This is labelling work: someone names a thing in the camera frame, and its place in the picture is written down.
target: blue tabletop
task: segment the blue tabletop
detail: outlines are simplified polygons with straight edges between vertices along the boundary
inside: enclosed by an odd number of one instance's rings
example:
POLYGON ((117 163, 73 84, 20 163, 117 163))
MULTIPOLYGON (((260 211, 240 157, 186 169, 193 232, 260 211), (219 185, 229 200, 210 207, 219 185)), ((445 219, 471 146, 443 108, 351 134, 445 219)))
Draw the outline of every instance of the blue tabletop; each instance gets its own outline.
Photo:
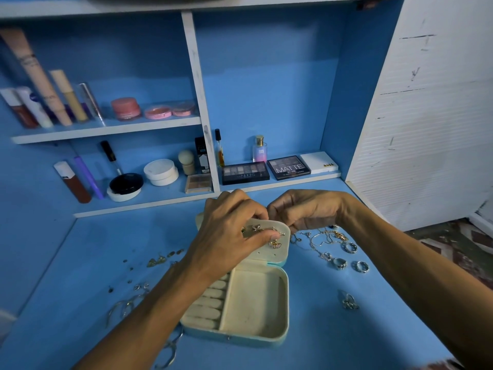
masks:
MULTIPOLYGON (((350 192, 340 179, 292 188, 350 192)), ((249 195, 267 205, 284 191, 273 188, 249 195)), ((105 324, 112 305, 135 295, 138 283, 154 286, 169 261, 183 256, 146 267, 151 258, 188 248, 197 232, 195 215, 203 207, 200 200, 77 219, 4 342, 0 367, 74 365, 108 333, 105 324)), ((368 262, 366 274, 350 267, 337 271, 304 248, 306 238, 300 246, 291 245, 284 266, 289 276, 290 327, 283 345, 254 349, 184 336, 171 368, 403 369, 451 357, 361 249, 350 255, 338 244, 321 247, 349 262, 368 262), (351 293, 360 309, 344 310, 341 291, 351 293)), ((118 320, 117 313, 111 326, 118 320)), ((169 352, 162 351, 157 363, 168 358, 169 352)))

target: forearm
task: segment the forearm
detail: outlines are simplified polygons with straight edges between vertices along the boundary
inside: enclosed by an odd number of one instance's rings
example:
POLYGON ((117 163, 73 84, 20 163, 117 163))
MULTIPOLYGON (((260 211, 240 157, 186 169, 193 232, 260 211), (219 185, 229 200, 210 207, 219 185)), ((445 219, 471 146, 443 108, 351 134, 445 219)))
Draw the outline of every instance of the forearm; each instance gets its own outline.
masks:
POLYGON ((467 368, 493 364, 492 291, 349 195, 339 223, 459 361, 467 368))
POLYGON ((176 265, 74 369, 150 368, 183 313, 202 293, 192 272, 176 265))

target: purple pencil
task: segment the purple pencil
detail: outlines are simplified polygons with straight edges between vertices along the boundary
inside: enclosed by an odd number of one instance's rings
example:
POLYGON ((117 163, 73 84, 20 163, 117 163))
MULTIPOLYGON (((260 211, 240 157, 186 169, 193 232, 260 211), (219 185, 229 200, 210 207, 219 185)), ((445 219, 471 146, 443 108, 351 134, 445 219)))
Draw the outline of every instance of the purple pencil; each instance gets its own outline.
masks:
POLYGON ((94 177, 92 176, 91 172, 87 168, 86 164, 82 160, 82 157, 74 157, 75 163, 77 166, 82 170, 83 174, 85 175, 86 179, 89 181, 89 184, 91 185, 94 193, 96 194, 96 197, 100 200, 104 199, 104 195, 102 194, 101 190, 99 189, 98 185, 96 184, 96 181, 94 180, 94 177))

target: perfume bottle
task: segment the perfume bottle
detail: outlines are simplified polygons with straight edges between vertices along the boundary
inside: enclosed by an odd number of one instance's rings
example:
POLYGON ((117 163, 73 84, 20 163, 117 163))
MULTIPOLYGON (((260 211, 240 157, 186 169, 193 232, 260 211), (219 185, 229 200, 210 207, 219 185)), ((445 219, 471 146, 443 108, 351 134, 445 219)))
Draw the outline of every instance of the perfume bottle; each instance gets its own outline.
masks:
POLYGON ((217 141, 217 163, 220 167, 224 167, 224 154, 221 147, 221 132, 219 132, 218 128, 216 128, 214 131, 217 141))
POLYGON ((267 162, 267 144, 264 142, 263 135, 257 135, 256 143, 253 146, 253 161, 254 162, 267 162))

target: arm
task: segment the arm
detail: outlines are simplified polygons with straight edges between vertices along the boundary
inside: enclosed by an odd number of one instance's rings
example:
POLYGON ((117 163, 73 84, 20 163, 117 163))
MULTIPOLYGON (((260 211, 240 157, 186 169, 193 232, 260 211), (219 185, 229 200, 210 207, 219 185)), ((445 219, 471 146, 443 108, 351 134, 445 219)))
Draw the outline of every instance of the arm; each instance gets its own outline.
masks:
POLYGON ((268 207, 292 231, 337 223, 466 368, 493 366, 493 292, 343 192, 292 190, 268 207))
POLYGON ((205 289, 255 249, 280 237, 277 231, 264 230, 243 238, 241 229, 252 217, 268 219, 267 210, 243 191, 207 199, 202 226, 182 261, 74 369, 150 368, 182 315, 205 289))

